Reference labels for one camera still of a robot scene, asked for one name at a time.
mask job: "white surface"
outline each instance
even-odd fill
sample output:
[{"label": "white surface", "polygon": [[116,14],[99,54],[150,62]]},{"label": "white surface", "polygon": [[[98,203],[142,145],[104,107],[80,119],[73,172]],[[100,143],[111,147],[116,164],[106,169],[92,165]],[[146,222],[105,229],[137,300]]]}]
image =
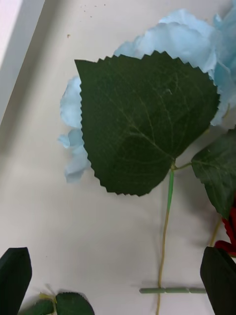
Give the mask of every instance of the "white surface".
[{"label": "white surface", "polygon": [[[167,203],[166,179],[150,195],[106,193],[93,172],[67,185],[69,155],[57,143],[66,127],[59,101],[76,75],[73,60],[96,60],[132,40],[173,9],[185,7],[211,21],[226,0],[48,0],[0,127],[0,252],[28,246],[33,278],[26,301],[39,292],[83,292],[96,315],[153,315]],[[199,139],[178,160],[220,132]],[[175,178],[163,286],[202,287],[199,268],[216,221],[191,168]],[[225,237],[222,228],[218,238]],[[212,315],[202,295],[163,295],[161,315]]]},{"label": "white surface", "polygon": [[0,123],[44,0],[0,0]]}]

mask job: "light blue hydrangea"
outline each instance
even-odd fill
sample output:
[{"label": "light blue hydrangea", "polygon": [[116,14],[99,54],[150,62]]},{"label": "light blue hydrangea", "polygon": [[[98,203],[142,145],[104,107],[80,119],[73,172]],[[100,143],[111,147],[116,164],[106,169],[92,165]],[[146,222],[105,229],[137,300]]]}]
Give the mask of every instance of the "light blue hydrangea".
[{"label": "light blue hydrangea", "polygon": [[236,0],[223,20],[219,15],[214,17],[214,25],[221,33],[214,70],[214,82],[221,94],[221,102],[211,124],[219,125],[227,110],[236,106]]},{"label": "light blue hydrangea", "polygon": [[68,82],[67,88],[60,101],[60,115],[62,120],[75,129],[68,135],[61,135],[58,140],[65,148],[72,149],[73,158],[65,168],[67,182],[71,183],[80,179],[84,170],[90,168],[87,152],[84,149],[84,141],[81,131],[81,80],[74,77]]},{"label": "light blue hydrangea", "polygon": [[[227,111],[228,103],[236,105],[236,8],[221,21],[215,17],[215,26],[198,20],[185,9],[177,10],[161,19],[159,23],[138,36],[133,42],[121,45],[115,55],[126,55],[141,59],[144,54],[151,55],[154,50],[166,51],[173,59],[179,57],[184,63],[199,67],[214,79],[221,94],[221,102],[212,125],[221,123]],[[70,80],[62,97],[61,117],[65,123],[76,129],[60,136],[59,140],[66,148],[73,148],[73,160],[66,167],[67,181],[81,177],[90,167],[84,149],[81,132],[80,78]]]}]

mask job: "wire stem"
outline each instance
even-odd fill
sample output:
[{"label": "wire stem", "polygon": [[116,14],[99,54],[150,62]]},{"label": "wire stem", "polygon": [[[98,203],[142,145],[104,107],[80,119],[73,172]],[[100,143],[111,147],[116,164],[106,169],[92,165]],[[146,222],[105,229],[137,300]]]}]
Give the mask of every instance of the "wire stem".
[{"label": "wire stem", "polygon": [[[158,274],[158,287],[159,288],[161,287],[162,272],[163,272],[164,261],[165,261],[166,231],[167,231],[169,214],[170,214],[170,208],[171,208],[173,186],[174,186],[174,168],[172,167],[171,168],[171,173],[170,173],[170,180],[169,180],[169,191],[168,191],[168,202],[167,202],[167,209],[166,209],[166,219],[165,219],[165,225],[164,225],[163,237],[162,237],[161,265],[160,265],[159,274]],[[156,315],[159,315],[160,303],[161,303],[161,295],[159,293],[158,294],[158,299],[157,299]]]},{"label": "wire stem", "polygon": [[206,294],[206,289],[196,287],[145,287],[139,290],[141,294],[152,294],[152,293],[196,293]]},{"label": "wire stem", "polygon": [[211,237],[210,244],[209,244],[210,247],[213,247],[213,245],[215,243],[215,238],[216,238],[217,232],[219,230],[220,223],[221,223],[221,216],[219,216],[219,219],[218,219],[217,224],[215,226],[215,229],[213,231],[213,235]]},{"label": "wire stem", "polygon": [[186,168],[186,167],[188,167],[188,166],[190,166],[190,165],[192,165],[191,162],[189,162],[189,163],[187,163],[187,164],[184,164],[184,165],[182,165],[182,166],[180,166],[180,167],[175,166],[175,167],[174,167],[174,171],[178,171],[178,170],[183,169],[183,168]]}]

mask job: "red flower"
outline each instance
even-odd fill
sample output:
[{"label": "red flower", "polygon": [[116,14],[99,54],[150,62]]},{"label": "red flower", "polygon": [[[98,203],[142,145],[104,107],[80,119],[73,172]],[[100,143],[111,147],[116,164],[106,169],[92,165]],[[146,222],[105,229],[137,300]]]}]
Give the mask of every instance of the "red flower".
[{"label": "red flower", "polygon": [[216,248],[225,250],[230,256],[236,257],[236,196],[234,204],[230,210],[229,220],[222,219],[225,225],[226,233],[230,238],[230,242],[217,241],[215,243]]}]

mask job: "leaf stem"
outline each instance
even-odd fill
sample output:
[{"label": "leaf stem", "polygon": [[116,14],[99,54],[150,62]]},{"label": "leaf stem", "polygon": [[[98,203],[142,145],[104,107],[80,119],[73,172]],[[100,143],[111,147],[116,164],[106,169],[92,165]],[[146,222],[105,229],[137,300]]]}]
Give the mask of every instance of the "leaf stem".
[{"label": "leaf stem", "polygon": [[219,230],[220,224],[221,224],[221,216],[219,216],[219,219],[218,219],[217,224],[215,226],[215,229],[213,231],[213,235],[211,237],[210,244],[209,244],[210,247],[213,247],[213,245],[214,245],[215,238],[216,238],[217,232]]},{"label": "leaf stem", "polygon": [[186,167],[188,167],[188,166],[190,166],[190,165],[192,165],[191,162],[189,162],[189,163],[187,163],[187,164],[184,164],[184,165],[182,165],[182,166],[180,166],[180,167],[175,166],[175,167],[174,167],[174,171],[178,171],[178,170],[183,169],[183,168],[186,168]]},{"label": "leaf stem", "polygon": [[[166,209],[166,219],[165,219],[165,225],[164,225],[163,237],[162,237],[162,257],[161,257],[161,265],[160,265],[159,274],[158,274],[158,287],[159,288],[161,287],[162,272],[163,272],[164,261],[165,261],[166,231],[167,231],[169,214],[170,214],[170,208],[171,208],[173,187],[174,187],[174,167],[171,168],[170,180],[169,180],[169,191],[168,191],[168,202],[167,202],[167,209]],[[160,295],[160,293],[158,293],[156,315],[159,315],[160,303],[161,303],[161,295]]]}]

